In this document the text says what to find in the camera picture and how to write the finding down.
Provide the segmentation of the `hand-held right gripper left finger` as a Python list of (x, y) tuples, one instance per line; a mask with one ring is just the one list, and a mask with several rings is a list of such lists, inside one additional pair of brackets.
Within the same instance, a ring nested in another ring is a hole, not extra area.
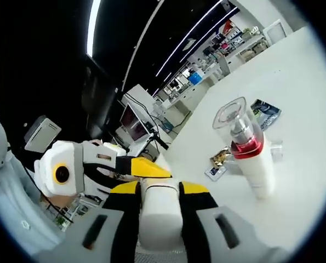
[(134, 262), (141, 190), (138, 181), (113, 188), (103, 206), (75, 222), (65, 239), (37, 262)]

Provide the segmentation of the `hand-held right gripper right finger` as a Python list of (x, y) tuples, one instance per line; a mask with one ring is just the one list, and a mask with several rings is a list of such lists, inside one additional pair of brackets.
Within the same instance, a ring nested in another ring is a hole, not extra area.
[(209, 190), (179, 183), (183, 218), (181, 236), (188, 262), (287, 262), (281, 247), (258, 239), (254, 227), (226, 206), (218, 206)]

